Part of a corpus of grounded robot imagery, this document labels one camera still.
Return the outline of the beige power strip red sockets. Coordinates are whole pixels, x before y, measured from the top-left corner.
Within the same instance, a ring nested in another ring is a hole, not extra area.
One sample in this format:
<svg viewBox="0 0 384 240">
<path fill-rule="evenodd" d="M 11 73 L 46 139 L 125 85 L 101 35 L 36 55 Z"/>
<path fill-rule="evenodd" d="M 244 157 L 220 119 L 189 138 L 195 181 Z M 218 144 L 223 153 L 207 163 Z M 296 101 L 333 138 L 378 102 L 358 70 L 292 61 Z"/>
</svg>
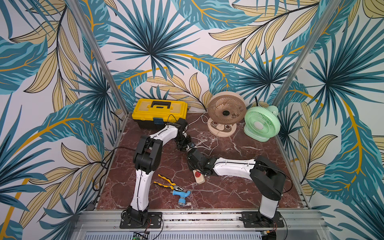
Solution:
<svg viewBox="0 0 384 240">
<path fill-rule="evenodd" d="M 196 171 L 196 170 L 193 170 L 193 174 L 195 177 L 195 181 L 198 185 L 205 183 L 206 180 L 203 174 L 201 174 L 199 171 Z"/>
</svg>

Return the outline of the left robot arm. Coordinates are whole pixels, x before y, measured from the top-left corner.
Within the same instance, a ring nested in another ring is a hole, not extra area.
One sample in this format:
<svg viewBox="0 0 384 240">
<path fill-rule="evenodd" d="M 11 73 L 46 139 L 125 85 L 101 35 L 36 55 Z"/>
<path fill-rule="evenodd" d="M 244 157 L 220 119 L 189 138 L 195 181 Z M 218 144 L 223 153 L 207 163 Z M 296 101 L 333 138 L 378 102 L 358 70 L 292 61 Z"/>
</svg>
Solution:
<svg viewBox="0 0 384 240">
<path fill-rule="evenodd" d="M 160 165 L 163 146 L 175 141 L 179 151 L 187 150 L 187 125 L 185 119 L 178 119 L 175 123 L 167 123 L 153 135 L 141 136 L 133 158 L 136 170 L 135 190 L 127 208 L 127 215 L 134 222 L 142 225 L 148 218 L 151 180 Z"/>
</svg>

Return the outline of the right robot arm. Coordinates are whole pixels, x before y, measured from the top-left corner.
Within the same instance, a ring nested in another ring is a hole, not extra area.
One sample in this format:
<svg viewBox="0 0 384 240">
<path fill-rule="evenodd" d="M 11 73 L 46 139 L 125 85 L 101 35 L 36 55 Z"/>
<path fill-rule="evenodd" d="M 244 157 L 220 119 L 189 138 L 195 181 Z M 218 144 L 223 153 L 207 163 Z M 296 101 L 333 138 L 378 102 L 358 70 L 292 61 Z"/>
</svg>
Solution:
<svg viewBox="0 0 384 240">
<path fill-rule="evenodd" d="M 259 213 L 273 219 L 284 192 L 287 175 L 269 159 L 258 156 L 251 160 L 208 158 L 193 148 L 187 153 L 190 168 L 204 176 L 231 176 L 252 180 L 262 194 Z"/>
</svg>

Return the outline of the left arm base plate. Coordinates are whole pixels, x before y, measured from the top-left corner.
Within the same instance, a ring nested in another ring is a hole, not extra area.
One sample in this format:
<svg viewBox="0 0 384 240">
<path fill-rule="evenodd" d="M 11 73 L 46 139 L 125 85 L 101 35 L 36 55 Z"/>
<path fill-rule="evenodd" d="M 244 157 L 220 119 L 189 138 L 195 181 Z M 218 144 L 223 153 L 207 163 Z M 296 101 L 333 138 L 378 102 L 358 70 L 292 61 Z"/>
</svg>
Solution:
<svg viewBox="0 0 384 240">
<path fill-rule="evenodd" d="M 120 229 L 160 229 L 162 227 L 162 212 L 147 212 L 136 215 L 123 211 L 121 214 Z"/>
</svg>

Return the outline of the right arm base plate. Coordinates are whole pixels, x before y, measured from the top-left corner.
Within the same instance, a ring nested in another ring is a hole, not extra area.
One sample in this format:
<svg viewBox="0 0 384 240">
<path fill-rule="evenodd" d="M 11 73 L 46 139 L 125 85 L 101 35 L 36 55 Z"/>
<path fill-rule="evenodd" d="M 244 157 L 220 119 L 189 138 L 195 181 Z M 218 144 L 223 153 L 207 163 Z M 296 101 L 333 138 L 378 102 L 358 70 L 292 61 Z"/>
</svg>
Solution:
<svg viewBox="0 0 384 240">
<path fill-rule="evenodd" d="M 245 228 L 265 228 L 273 230 L 285 226 L 283 217 L 278 211 L 275 212 L 272 219 L 259 212 L 241 212 L 239 220 L 243 222 Z"/>
</svg>

